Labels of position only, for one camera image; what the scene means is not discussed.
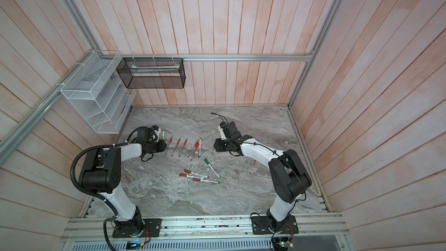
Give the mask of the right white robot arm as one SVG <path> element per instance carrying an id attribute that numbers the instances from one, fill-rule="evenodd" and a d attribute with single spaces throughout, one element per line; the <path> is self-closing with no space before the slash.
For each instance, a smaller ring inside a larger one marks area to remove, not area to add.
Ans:
<path id="1" fill-rule="evenodd" d="M 222 121 L 218 130 L 221 137 L 214 143 L 217 152 L 252 158 L 269 169 L 276 197 L 266 216 L 252 218 L 253 232 L 273 234 L 292 226 L 294 219 L 290 213 L 297 202 L 307 199 L 306 192 L 312 185 L 297 152 L 265 146 L 249 135 L 242 135 L 234 122 Z"/>

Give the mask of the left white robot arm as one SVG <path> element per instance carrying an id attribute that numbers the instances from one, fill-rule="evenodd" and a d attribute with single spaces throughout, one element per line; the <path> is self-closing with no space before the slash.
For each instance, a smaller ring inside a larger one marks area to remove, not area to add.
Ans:
<path id="1" fill-rule="evenodd" d="M 80 174 L 76 175 L 75 165 L 72 165 L 70 178 L 79 191 L 100 199 L 110 208 L 113 212 L 111 221 L 116 228 L 136 236 L 143 230 L 144 221 L 139 208 L 122 188 L 121 163 L 134 158 L 144 162 L 147 154 L 151 160 L 155 153 L 164 152 L 166 147 L 160 127 L 138 127 L 123 143 L 93 146 L 81 151 L 73 160 L 77 163 L 85 157 Z"/>

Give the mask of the lower brown marker pen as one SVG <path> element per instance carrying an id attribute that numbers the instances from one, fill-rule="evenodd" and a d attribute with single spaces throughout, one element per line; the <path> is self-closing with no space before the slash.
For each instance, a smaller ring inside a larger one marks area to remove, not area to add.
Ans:
<path id="1" fill-rule="evenodd" d="M 210 184 L 219 184 L 219 181 L 210 181 L 210 180 L 206 180 L 206 179 L 200 179 L 200 178 L 193 178 L 192 180 L 196 181 L 196 182 L 205 182 L 205 183 L 210 183 Z"/>

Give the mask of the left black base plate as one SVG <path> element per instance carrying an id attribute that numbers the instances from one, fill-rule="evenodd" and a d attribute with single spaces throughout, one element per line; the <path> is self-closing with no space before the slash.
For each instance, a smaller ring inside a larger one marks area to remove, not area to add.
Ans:
<path id="1" fill-rule="evenodd" d="M 161 218 L 144 218 L 141 221 L 115 221 L 113 238 L 157 238 L 160 234 Z"/>

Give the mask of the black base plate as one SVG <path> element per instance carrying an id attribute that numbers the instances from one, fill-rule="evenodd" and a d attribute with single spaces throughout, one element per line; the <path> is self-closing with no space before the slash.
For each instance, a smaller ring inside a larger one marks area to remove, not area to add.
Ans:
<path id="1" fill-rule="evenodd" d="M 144 218 L 141 221 L 115 221 L 113 238 L 157 238 L 160 234 L 161 218 Z"/>
<path id="2" fill-rule="evenodd" d="M 272 216 L 250 216 L 254 235 L 273 235 L 299 233 L 295 216 L 288 215 L 283 221 L 277 222 Z"/>

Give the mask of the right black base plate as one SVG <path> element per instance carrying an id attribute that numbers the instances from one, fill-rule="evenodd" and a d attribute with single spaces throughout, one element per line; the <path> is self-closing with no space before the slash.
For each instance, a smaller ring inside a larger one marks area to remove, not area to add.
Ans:
<path id="1" fill-rule="evenodd" d="M 273 235 L 299 233 L 295 216 L 288 215 L 283 221 L 277 222 L 272 216 L 250 216 L 254 235 Z"/>

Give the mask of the horizontal aluminium wall rail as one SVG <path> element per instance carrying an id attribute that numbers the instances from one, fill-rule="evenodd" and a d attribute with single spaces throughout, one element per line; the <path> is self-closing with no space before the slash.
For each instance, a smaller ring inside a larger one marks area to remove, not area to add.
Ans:
<path id="1" fill-rule="evenodd" d="M 287 54 L 146 54 L 133 55 L 120 53 L 122 58 L 180 58 L 185 62 L 309 62 L 310 53 Z"/>

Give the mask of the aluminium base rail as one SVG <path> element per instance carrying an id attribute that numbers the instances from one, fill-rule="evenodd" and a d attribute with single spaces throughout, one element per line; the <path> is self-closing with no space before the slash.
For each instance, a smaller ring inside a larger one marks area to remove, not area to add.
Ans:
<path id="1" fill-rule="evenodd" d="M 70 220 L 62 251 L 354 251 L 339 213 L 290 215 L 277 228 L 265 216 L 171 216 L 150 218 L 139 237 L 119 235 L 101 218 Z"/>

